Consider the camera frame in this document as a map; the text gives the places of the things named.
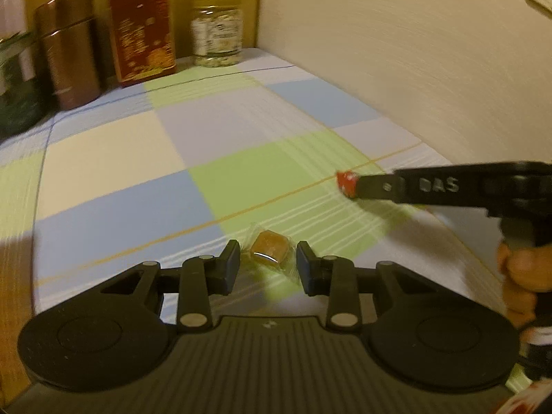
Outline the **person right hand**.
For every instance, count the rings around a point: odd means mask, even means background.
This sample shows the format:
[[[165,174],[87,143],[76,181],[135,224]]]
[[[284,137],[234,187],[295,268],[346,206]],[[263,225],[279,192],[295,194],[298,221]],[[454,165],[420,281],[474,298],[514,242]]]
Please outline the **person right hand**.
[[[502,300],[506,317],[515,327],[533,321],[537,294],[551,291],[551,245],[510,249],[502,242],[497,250],[499,272],[504,276]]]

